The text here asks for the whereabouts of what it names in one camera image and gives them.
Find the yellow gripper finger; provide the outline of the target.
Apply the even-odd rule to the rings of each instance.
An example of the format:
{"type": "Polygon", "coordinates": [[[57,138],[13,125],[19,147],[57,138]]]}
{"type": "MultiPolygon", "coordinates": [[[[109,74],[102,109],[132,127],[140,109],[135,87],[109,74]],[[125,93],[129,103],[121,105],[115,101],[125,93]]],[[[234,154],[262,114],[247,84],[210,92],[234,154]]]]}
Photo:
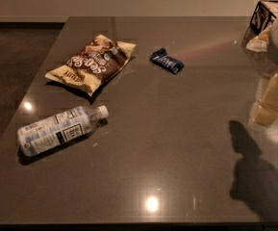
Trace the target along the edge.
{"type": "Polygon", "coordinates": [[[250,111],[250,120],[270,127],[278,119],[278,71],[264,74],[259,81],[256,101],[250,111]]]}

